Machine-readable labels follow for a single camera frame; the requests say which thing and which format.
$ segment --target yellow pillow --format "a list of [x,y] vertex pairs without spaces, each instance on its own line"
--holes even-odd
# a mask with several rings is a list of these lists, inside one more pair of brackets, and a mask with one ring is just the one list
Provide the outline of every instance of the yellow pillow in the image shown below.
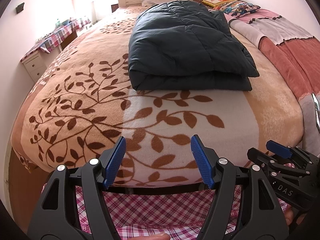
[[206,5],[209,5],[212,8],[220,6],[225,3],[236,2],[236,0],[203,0],[202,2]]

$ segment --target wall outlet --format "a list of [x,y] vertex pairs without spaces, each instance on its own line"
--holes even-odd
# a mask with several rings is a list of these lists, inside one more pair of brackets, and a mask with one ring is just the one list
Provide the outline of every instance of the wall outlet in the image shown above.
[[17,14],[23,11],[23,6],[24,6],[24,2],[21,3],[21,4],[19,4],[19,5],[16,7],[16,12],[17,12]]

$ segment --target metal screw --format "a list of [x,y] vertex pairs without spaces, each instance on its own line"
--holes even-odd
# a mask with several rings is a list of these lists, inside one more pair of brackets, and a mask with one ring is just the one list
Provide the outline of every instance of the metal screw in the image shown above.
[[252,166],[252,169],[253,169],[254,171],[260,171],[260,167],[259,167],[258,165],[253,165],[253,166]]
[[57,170],[58,171],[63,171],[65,169],[65,166],[64,165],[59,165],[58,167],[57,167]]
[[228,163],[228,161],[225,158],[221,158],[221,159],[219,159],[219,163],[225,165]]
[[99,163],[99,160],[98,159],[91,159],[89,162],[91,165],[96,165]]

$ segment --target bedspread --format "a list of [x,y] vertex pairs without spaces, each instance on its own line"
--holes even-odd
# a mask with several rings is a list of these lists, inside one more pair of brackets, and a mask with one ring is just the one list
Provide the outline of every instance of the bedspread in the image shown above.
[[266,9],[236,19],[225,15],[229,26],[245,36],[273,63],[302,109],[302,147],[320,154],[313,94],[320,100],[320,42],[300,26]]
[[164,187],[201,182],[190,150],[206,147],[235,165],[249,165],[251,147],[272,139],[297,145],[301,108],[278,70],[231,29],[252,55],[260,77],[251,92],[135,91],[128,77],[128,42],[146,8],[120,8],[75,39],[50,65],[23,103],[12,147],[27,169],[79,167],[122,135],[127,141],[115,185]]

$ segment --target pink blanket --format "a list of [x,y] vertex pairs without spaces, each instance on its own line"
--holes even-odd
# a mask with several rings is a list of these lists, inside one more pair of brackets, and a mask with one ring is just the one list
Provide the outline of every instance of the pink blanket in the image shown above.
[[320,42],[281,15],[260,9],[239,19],[225,15],[229,26],[245,36],[273,63],[294,93],[303,113],[302,146],[320,154],[320,127],[312,94],[320,100]]

